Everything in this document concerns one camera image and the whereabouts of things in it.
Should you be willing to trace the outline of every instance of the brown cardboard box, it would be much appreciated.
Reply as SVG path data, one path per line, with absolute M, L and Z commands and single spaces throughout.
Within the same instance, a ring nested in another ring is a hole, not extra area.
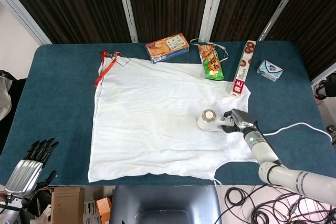
M 82 224 L 85 190 L 55 187 L 51 196 L 51 224 Z

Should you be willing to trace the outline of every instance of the white cloth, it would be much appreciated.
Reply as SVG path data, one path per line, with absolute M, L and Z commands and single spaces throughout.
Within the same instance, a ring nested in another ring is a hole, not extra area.
M 0 120 L 5 118 L 12 108 L 11 96 L 8 94 L 11 85 L 11 80 L 0 77 Z
M 227 162 L 255 161 L 241 133 L 197 126 L 204 109 L 247 111 L 249 90 L 233 98 L 228 84 L 204 79 L 199 64 L 114 64 L 96 89 L 89 182 L 147 173 L 212 180 Z

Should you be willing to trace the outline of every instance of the blue table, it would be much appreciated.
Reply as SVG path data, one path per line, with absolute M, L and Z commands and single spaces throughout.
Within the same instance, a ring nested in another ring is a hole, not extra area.
M 232 81 L 245 42 L 220 42 L 229 53 L 222 62 L 226 80 Z M 148 59 L 144 44 L 46 45 L 37 49 L 12 128 L 0 157 L 0 184 L 5 185 L 31 143 L 55 137 L 60 142 L 40 179 L 56 169 L 54 185 L 213 185 L 210 180 L 170 175 L 123 177 L 88 183 L 94 81 L 100 51 L 118 50 L 130 58 Z M 284 69 L 277 82 L 257 74 L 263 60 Z M 198 49 L 168 60 L 201 63 Z M 296 122 L 324 129 L 311 84 L 298 48 L 287 41 L 260 41 L 256 45 L 246 84 L 251 91 L 249 112 L 264 133 Z M 291 169 L 336 177 L 335 152 L 328 137 L 297 126 L 268 137 L 278 156 Z M 258 164 L 231 162 L 215 176 L 223 184 L 263 184 Z

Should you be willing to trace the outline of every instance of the red string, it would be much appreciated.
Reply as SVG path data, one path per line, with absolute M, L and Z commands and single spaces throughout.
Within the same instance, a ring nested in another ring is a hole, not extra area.
M 108 55 L 110 55 L 110 53 L 109 53 L 109 52 L 106 52 L 106 51 L 102 51 L 102 52 L 100 53 L 102 65 L 104 65 L 105 56 L 108 56 Z M 113 61 L 108 65 L 108 67 L 107 67 L 106 69 L 104 69 L 104 71 L 102 71 L 102 72 L 99 74 L 99 77 L 96 79 L 96 81 L 95 81 L 95 86 L 96 86 L 96 87 L 98 86 L 98 83 L 101 81 L 101 79 L 103 79 L 103 77 L 105 76 L 105 74 L 107 74 L 107 72 L 113 67 L 114 63 L 115 63 L 116 60 L 117 60 L 118 51 L 115 51 L 113 55 L 114 55 L 114 59 L 113 59 Z

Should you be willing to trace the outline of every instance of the gray bag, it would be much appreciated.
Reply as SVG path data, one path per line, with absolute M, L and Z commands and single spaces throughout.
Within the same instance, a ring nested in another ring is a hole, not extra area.
M 5 118 L 12 108 L 11 96 L 8 94 L 12 82 L 12 80 L 0 76 L 0 121 Z

